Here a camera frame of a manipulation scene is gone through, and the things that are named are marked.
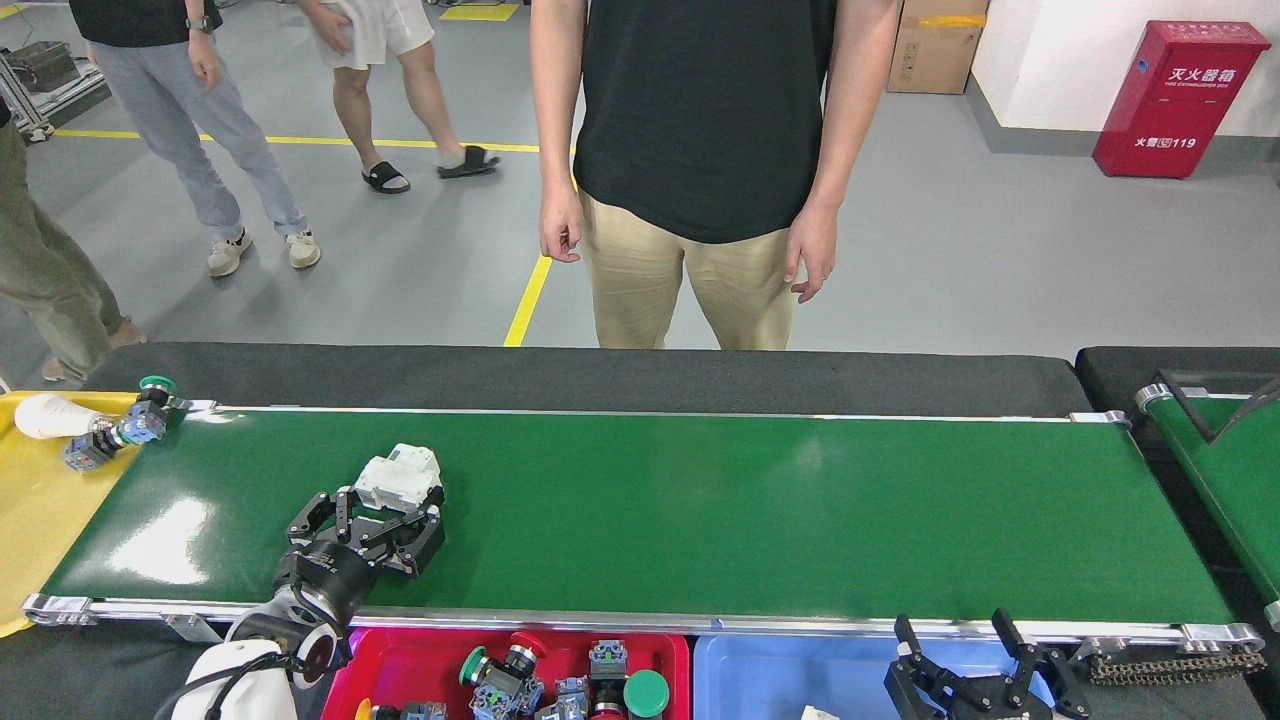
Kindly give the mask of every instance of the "black t-shirt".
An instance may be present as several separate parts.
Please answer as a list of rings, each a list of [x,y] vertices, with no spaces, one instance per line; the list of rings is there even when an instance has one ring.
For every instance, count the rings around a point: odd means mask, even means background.
[[[575,177],[699,242],[790,227],[818,167],[836,0],[593,0]]]
[[[113,47],[156,47],[187,42],[187,6],[182,0],[70,0],[72,17],[84,40]],[[214,27],[223,24],[214,0],[205,0]]]

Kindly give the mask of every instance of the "white shorts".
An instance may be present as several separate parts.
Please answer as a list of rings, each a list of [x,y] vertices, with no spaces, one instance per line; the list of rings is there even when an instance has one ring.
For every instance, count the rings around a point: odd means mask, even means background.
[[[343,28],[351,44],[351,53],[346,55],[339,55],[316,35],[320,56],[330,68],[364,70],[369,65],[381,65],[387,53],[408,53],[435,36],[422,0],[326,0],[324,8],[351,19],[351,27]]]

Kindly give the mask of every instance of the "yellow tape on box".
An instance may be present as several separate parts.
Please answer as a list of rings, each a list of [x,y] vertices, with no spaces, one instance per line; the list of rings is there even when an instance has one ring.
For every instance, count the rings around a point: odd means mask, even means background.
[[[933,15],[915,18],[910,27],[987,27],[987,15]]]

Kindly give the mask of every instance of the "yellow floor line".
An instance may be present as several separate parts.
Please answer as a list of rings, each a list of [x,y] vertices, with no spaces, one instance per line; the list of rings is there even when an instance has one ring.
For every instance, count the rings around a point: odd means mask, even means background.
[[[503,347],[520,347],[525,342],[525,333],[529,332],[529,320],[534,316],[534,307],[538,306],[538,297],[543,293],[543,284],[547,283],[547,273],[552,269],[550,258],[539,258],[534,265],[534,272],[529,275],[529,284],[525,286],[525,296],[520,299],[520,307],[511,320],[511,329],[507,331],[507,340]]]
[[[442,15],[442,20],[490,20],[506,22],[516,14],[518,5],[458,5],[449,8]]]
[[[116,129],[67,129],[59,128],[55,135],[61,137],[104,137],[111,140],[138,140],[138,133],[133,131]],[[212,142],[214,138],[201,135],[200,140]],[[346,137],[294,137],[288,135],[266,136],[266,141],[275,145],[351,145]],[[374,145],[380,147],[435,147],[430,140],[375,140]],[[508,145],[502,142],[475,142],[488,150],[502,150],[504,152],[538,152],[536,145]]]
[[[113,140],[140,138],[136,132],[114,129],[59,129],[56,135],[63,137],[100,137]],[[201,135],[200,138],[206,142],[212,141],[212,138],[207,135]],[[351,141],[346,137],[268,136],[266,141],[276,145],[351,145]],[[434,142],[426,140],[375,140],[374,145],[383,147],[435,147]],[[506,152],[538,152],[536,145],[504,145],[495,142],[480,142],[476,145],[489,150],[502,150]],[[543,284],[547,282],[547,274],[550,272],[550,258],[538,259],[538,264],[534,265],[534,272],[529,275],[529,284],[525,287],[525,295],[520,300],[520,307],[516,309],[516,316],[511,320],[511,328],[507,331],[507,340],[502,343],[503,347],[520,347],[524,345],[525,333],[529,331],[529,320],[534,316],[534,309],[538,306],[538,297],[543,292]]]

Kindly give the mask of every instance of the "khaki pants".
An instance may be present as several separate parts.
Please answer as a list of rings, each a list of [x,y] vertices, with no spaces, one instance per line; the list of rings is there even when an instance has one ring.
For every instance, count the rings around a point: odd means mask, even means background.
[[[581,192],[582,258],[600,347],[666,347],[682,274],[722,350],[786,350],[795,316],[787,229],[703,243],[657,228]]]
[[[0,128],[0,297],[20,305],[36,332],[84,378],[120,329],[111,288],[27,190],[27,150],[13,120]]]

